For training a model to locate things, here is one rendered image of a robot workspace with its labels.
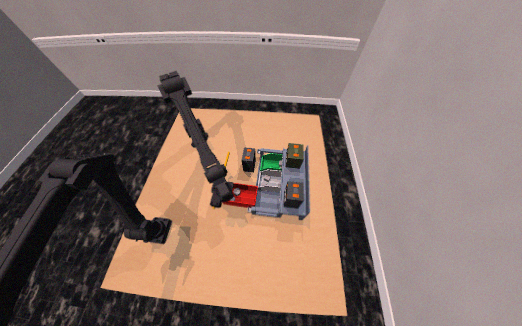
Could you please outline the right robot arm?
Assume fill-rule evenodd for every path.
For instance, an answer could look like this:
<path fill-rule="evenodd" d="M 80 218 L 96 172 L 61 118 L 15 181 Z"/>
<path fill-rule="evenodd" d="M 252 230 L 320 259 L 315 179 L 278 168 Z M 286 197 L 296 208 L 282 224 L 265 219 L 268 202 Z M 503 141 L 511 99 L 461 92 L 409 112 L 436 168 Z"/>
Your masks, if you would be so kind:
<path fill-rule="evenodd" d="M 96 153 L 63 157 L 42 174 L 39 192 L 0 250 L 0 326 L 8 325 L 20 292 L 68 205 L 92 180 L 122 219 L 125 238 L 163 243 L 170 219 L 146 220 L 119 178 L 115 160 L 113 154 Z"/>

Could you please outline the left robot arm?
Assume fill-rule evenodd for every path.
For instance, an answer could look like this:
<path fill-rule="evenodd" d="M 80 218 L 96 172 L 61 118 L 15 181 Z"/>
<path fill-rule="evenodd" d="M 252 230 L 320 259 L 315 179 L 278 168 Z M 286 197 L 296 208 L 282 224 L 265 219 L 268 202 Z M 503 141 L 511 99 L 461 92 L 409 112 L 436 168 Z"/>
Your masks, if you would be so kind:
<path fill-rule="evenodd" d="M 167 78 L 168 76 L 171 79 Z M 214 185 L 212 185 L 212 188 L 211 188 L 213 191 L 213 194 L 212 194 L 209 205 L 214 208 L 216 208 L 216 207 L 221 208 L 222 202 L 227 202 L 234 197 L 234 195 L 225 179 L 225 176 L 227 176 L 228 172 L 227 172 L 225 165 L 220 164 L 220 162 L 217 160 L 216 156 L 213 154 L 213 152 L 209 148 L 209 146 L 206 142 L 208 133 L 205 132 L 200 119 L 195 118 L 195 116 L 188 104 L 187 96 L 191 95 L 192 92 L 186 81 L 186 78 L 185 77 L 180 78 L 177 71 L 171 72 L 171 73 L 169 73 L 169 75 L 167 75 L 167 74 L 160 75 L 159 78 L 160 78 L 161 84 L 157 85 L 157 86 L 160 90 L 160 93 L 161 93 L 164 101 L 166 103 L 172 101 L 175 104 L 175 106 L 178 109 L 180 116 L 185 124 L 185 125 L 183 124 L 184 129 L 186 130 L 189 138 L 192 139 L 191 146 L 196 147 L 196 149 L 198 151 L 201 164 L 205 171 L 204 175 L 207 180 L 209 179 L 208 182 L 210 181 L 209 182 L 210 184 L 211 183 L 214 184 Z M 200 129 L 200 128 L 202 128 L 202 129 Z M 205 140 L 203 134 L 204 134 L 206 140 Z M 216 163 L 216 164 L 207 168 L 208 166 L 210 166 L 214 163 Z M 218 188 L 220 190 L 220 193 L 219 193 L 218 189 L 215 189 L 215 188 Z M 220 194 L 222 195 L 222 197 Z M 213 206 L 213 205 L 215 205 L 215 206 Z"/>

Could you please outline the red bin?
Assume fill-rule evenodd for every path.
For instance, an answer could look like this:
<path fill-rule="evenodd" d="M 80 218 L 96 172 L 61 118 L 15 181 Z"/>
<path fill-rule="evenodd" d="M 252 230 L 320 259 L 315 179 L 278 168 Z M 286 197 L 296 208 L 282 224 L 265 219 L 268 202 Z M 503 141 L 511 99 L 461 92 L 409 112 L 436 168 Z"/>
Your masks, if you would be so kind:
<path fill-rule="evenodd" d="M 233 193 L 233 190 L 235 188 L 240 189 L 240 195 L 236 196 Z M 256 197 L 257 197 L 257 189 L 258 186 L 252 186 L 252 185 L 245 185 L 245 184 L 238 184 L 234 183 L 234 187 L 232 190 L 232 193 L 235 197 L 235 201 L 227 201 L 224 202 L 225 205 L 232 205 L 232 206 L 239 206 L 239 207 L 245 207 L 245 208 L 251 208 L 252 206 L 255 207 L 256 203 Z"/>

